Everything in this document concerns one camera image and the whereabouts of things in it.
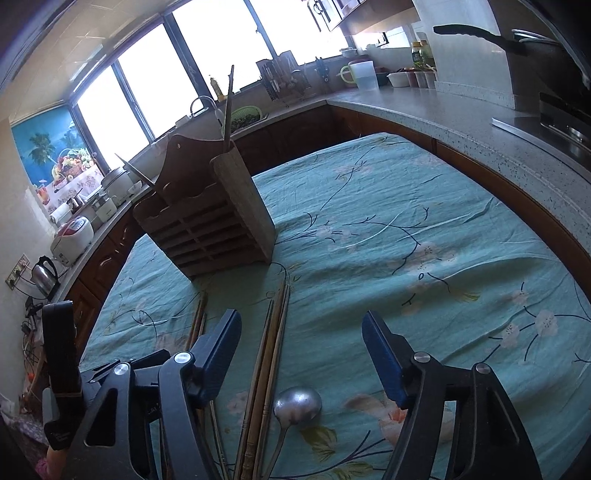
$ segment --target white tiled wall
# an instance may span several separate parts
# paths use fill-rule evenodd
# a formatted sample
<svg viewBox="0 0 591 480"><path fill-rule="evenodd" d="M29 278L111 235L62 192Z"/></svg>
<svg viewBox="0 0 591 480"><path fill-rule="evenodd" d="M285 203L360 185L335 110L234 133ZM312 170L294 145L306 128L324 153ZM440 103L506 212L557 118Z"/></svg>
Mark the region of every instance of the white tiled wall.
<svg viewBox="0 0 591 480"><path fill-rule="evenodd" d="M0 393L17 405L24 379L21 323L27 297L10 290L4 278L23 253L32 264L48 255L54 232L30 185L8 119L0 121ZM18 287L36 291L23 281Z"/></svg>

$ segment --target bowl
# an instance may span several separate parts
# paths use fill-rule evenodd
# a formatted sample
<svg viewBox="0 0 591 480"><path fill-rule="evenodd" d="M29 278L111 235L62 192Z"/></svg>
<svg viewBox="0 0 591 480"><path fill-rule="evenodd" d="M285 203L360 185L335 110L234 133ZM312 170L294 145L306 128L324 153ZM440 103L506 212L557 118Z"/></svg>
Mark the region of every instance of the bowl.
<svg viewBox="0 0 591 480"><path fill-rule="evenodd" d="M394 88L410 86L406 72L391 73L388 75L388 80L390 80L390 84L392 84Z"/></svg>
<svg viewBox="0 0 591 480"><path fill-rule="evenodd" d="M137 181L134 183L134 185L132 187L129 188L129 190L127 190L129 192L130 195L136 195L137 193L139 193L139 191L142 189L142 181Z"/></svg>
<svg viewBox="0 0 591 480"><path fill-rule="evenodd" d="M355 57L357 55L357 48L351 48L351 47L341 48L340 53L346 59L350 59L350 58Z"/></svg>

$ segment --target metal screw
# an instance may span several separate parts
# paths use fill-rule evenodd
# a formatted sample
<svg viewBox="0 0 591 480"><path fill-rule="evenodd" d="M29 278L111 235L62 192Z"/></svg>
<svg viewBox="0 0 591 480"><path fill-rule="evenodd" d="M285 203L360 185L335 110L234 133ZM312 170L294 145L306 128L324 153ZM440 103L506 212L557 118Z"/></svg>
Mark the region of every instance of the metal screw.
<svg viewBox="0 0 591 480"><path fill-rule="evenodd" d="M113 372L115 373L115 375L123 375L124 373L127 373L127 370L129 370L128 364L118 364L115 365Z"/></svg>
<svg viewBox="0 0 591 480"><path fill-rule="evenodd" d="M189 352L179 352L174 356L174 361L178 364L186 364L189 360L191 360Z"/></svg>
<svg viewBox="0 0 591 480"><path fill-rule="evenodd" d="M491 373L491 368L487 364L476 364L476 371L480 374L486 375Z"/></svg>
<svg viewBox="0 0 591 480"><path fill-rule="evenodd" d="M431 355L427 352L417 352L414 354L414 359L420 364L426 364L431 359Z"/></svg>

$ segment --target teal tablecloth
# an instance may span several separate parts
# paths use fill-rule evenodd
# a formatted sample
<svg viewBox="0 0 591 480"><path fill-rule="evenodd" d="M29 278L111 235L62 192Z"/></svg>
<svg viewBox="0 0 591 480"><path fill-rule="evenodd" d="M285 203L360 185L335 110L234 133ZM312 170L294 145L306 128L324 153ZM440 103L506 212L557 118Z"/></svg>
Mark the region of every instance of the teal tablecloth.
<svg viewBox="0 0 591 480"><path fill-rule="evenodd" d="M233 459L268 298L285 269L292 293L277 392L311 386L324 406L316 424L288 432L274 478L381 477L405 412L384 397L362 342L368 309L442 363L470 368L486 361L511 397L544 477L564 472L591 433L591 307L527 225L396 135L328 148L255 183L277 228L274 264L191 283L144 236L100 313L82 368L180 350L199 292L207 290L208 327L228 307L243 320L217 399ZM449 410L433 470L440 478L453 404ZM269 451L277 434L272 419Z"/></svg>

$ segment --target metal spoon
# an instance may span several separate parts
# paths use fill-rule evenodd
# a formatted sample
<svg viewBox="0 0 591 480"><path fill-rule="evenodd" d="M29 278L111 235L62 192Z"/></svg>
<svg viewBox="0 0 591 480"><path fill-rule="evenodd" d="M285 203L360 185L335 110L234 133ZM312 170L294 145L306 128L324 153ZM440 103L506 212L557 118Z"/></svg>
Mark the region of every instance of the metal spoon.
<svg viewBox="0 0 591 480"><path fill-rule="evenodd" d="M277 446L271 456L271 461L267 467L262 480L269 480L277 458L285 441L287 429L292 425L298 425L312 420L322 409L322 399L318 392L313 388L291 387L279 394L273 405L273 415L279 420L281 431L277 439Z"/></svg>

